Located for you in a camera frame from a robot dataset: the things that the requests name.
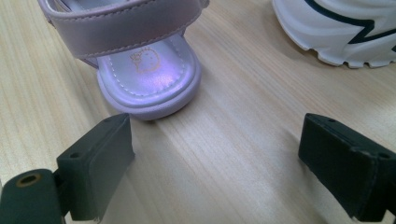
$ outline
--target clamp jaw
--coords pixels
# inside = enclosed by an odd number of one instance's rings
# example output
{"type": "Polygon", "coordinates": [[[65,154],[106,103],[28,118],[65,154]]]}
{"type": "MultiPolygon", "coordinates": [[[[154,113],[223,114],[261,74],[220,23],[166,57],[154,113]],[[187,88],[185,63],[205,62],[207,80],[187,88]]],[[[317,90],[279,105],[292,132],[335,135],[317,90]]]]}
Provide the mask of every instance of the clamp jaw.
{"type": "Polygon", "coordinates": [[[307,114],[300,159],[350,217],[396,215],[396,154],[335,119],[307,114]]]}
{"type": "Polygon", "coordinates": [[[101,219],[134,157],[129,115],[102,120],[62,153],[54,173],[39,169],[9,180],[0,223],[64,223],[101,219]]]}

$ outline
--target white sneaker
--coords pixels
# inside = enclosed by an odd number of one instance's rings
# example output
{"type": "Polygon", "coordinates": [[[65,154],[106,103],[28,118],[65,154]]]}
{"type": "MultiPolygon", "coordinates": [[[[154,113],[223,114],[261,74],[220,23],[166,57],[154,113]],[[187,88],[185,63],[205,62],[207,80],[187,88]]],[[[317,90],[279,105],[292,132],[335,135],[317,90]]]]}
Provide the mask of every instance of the white sneaker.
{"type": "Polygon", "coordinates": [[[325,63],[396,61],[396,0],[273,0],[273,6],[289,37],[325,63]]]}

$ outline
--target wooden table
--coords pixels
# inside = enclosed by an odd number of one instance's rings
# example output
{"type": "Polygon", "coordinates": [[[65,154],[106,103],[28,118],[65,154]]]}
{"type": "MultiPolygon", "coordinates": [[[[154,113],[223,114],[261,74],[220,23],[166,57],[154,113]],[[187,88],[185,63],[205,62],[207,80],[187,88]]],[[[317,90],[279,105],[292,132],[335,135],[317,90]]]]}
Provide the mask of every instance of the wooden table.
{"type": "MultiPolygon", "coordinates": [[[[213,0],[186,39],[200,90],[168,118],[132,120],[136,157],[103,223],[354,223],[297,157],[304,115],[396,150],[396,64],[320,62],[285,35],[270,0],[213,0]]],[[[3,185],[55,170],[61,152],[118,113],[36,1],[0,2],[0,78],[3,185]]]]}

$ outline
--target sandal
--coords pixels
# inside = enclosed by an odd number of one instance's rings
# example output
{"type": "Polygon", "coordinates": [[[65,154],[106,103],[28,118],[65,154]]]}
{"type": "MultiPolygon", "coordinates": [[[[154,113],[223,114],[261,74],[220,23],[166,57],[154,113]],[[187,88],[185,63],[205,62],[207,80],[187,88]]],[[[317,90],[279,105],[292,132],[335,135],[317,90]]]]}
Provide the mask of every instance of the sandal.
{"type": "Polygon", "coordinates": [[[97,69],[102,94],[142,120],[178,111],[201,66],[183,37],[209,0],[38,0],[73,56],[97,69]]]}

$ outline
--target black stripe on sneaker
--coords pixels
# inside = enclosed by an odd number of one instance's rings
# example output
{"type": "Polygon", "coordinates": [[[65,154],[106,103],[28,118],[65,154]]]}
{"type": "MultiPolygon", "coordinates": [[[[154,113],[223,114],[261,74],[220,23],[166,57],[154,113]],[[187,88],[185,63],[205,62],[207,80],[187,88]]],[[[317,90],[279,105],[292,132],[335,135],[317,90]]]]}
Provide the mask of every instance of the black stripe on sneaker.
{"type": "Polygon", "coordinates": [[[358,19],[353,19],[353,18],[349,18],[346,16],[342,16],[340,14],[333,12],[333,11],[330,11],[329,9],[327,9],[325,7],[322,7],[315,0],[305,0],[305,2],[309,6],[311,6],[315,11],[322,14],[323,16],[329,17],[335,21],[340,21],[343,23],[348,23],[351,25],[364,27],[357,35],[355,35],[355,37],[353,37],[349,41],[348,44],[364,43],[364,42],[368,42],[368,41],[372,41],[372,40],[376,40],[376,39],[385,37],[387,35],[396,34],[396,28],[395,28],[395,29],[383,32],[381,34],[367,36],[368,34],[370,34],[370,32],[372,32],[374,30],[375,21],[373,21],[373,20],[358,20],[358,19]]]}

